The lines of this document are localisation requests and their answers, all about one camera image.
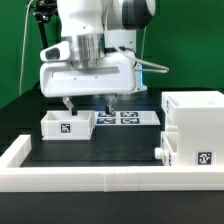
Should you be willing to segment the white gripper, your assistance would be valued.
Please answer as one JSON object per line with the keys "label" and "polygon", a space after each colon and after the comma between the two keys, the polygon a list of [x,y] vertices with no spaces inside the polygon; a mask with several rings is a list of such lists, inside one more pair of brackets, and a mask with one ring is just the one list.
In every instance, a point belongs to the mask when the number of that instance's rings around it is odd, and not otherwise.
{"label": "white gripper", "polygon": [[[133,63],[120,53],[100,59],[92,68],[75,68],[69,62],[45,63],[40,69],[41,91],[45,97],[63,97],[72,116],[78,114],[70,96],[126,94],[136,87]],[[109,95],[105,113],[113,113],[117,94]]]}

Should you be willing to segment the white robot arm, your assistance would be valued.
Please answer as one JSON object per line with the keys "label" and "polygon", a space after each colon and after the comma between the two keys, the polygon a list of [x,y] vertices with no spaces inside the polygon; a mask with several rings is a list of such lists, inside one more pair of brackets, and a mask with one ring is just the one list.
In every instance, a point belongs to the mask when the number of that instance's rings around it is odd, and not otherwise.
{"label": "white robot arm", "polygon": [[131,94],[138,90],[137,65],[150,72],[169,68],[138,59],[118,46],[107,51],[111,30],[145,28],[156,11],[155,0],[56,0],[62,41],[41,51],[41,92],[60,97],[72,115],[73,96]]}

